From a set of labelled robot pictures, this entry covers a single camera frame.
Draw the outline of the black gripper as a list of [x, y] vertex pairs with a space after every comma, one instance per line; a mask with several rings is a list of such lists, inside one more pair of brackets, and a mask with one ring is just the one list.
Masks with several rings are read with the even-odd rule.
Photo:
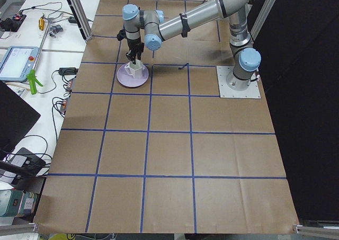
[[144, 52], [144, 43], [141, 42], [141, 39], [128, 39], [127, 43], [129, 47], [129, 51], [126, 53], [126, 57], [130, 62], [136, 64], [136, 59], [141, 59], [141, 54]]

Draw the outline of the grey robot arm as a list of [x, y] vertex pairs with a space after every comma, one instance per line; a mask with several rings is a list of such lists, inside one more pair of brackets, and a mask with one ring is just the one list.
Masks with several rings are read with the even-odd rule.
[[122, 8], [124, 28], [119, 31], [119, 41], [126, 39], [129, 50], [128, 62], [117, 71], [119, 83], [125, 87], [142, 86], [149, 77], [141, 61], [144, 48], [155, 51], [162, 43], [177, 35], [186, 38], [188, 33], [208, 22], [229, 18], [230, 45], [246, 46], [251, 39], [247, 29], [245, 5], [249, 0], [209, 0], [192, 10], [169, 20], [160, 10], [142, 10], [137, 5], [127, 4]]

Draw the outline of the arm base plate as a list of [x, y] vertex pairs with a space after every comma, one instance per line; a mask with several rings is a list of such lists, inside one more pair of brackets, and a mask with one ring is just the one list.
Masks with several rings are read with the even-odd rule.
[[234, 66], [217, 66], [219, 94], [223, 99], [260, 99], [260, 90], [255, 73], [247, 81], [234, 76]]

